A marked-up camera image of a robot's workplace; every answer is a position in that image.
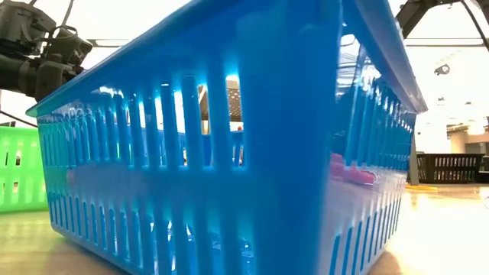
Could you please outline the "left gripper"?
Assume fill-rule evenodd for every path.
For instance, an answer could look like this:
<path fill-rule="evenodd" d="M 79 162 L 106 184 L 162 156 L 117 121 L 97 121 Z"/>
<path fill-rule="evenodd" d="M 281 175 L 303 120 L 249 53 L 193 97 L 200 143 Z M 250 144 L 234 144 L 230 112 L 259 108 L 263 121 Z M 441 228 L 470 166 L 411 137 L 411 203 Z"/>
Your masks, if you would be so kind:
<path fill-rule="evenodd" d="M 39 102 L 78 76 L 84 70 L 82 63 L 91 51 L 91 43 L 74 34 L 71 27 L 61 27 L 41 55 L 36 70 L 35 100 Z"/>

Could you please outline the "green plastic basket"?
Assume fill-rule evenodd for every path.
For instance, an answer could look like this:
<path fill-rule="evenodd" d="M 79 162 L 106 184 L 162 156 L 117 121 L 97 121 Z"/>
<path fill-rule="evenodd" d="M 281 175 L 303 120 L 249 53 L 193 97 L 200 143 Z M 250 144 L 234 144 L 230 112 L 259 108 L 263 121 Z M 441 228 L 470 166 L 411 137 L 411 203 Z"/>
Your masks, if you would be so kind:
<path fill-rule="evenodd" d="M 46 209 L 37 129 L 0 126 L 0 214 Z"/>

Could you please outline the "blue plastic basket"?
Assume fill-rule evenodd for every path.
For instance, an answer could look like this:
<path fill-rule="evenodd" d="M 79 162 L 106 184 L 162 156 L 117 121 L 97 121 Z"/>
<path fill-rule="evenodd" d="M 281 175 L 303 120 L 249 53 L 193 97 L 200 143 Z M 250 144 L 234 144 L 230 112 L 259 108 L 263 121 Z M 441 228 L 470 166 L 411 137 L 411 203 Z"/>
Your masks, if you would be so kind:
<path fill-rule="evenodd" d="M 129 273 L 359 275 L 425 110 L 388 0 L 191 0 L 28 115 L 53 230 Z"/>

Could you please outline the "black plastic basket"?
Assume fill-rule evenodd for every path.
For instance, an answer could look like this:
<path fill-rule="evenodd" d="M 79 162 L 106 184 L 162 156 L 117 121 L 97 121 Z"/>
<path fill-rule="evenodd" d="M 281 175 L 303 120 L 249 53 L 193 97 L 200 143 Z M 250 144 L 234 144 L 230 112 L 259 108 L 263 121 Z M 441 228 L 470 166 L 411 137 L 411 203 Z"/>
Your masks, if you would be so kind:
<path fill-rule="evenodd" d="M 483 154 L 417 154 L 421 183 L 474 183 Z"/>

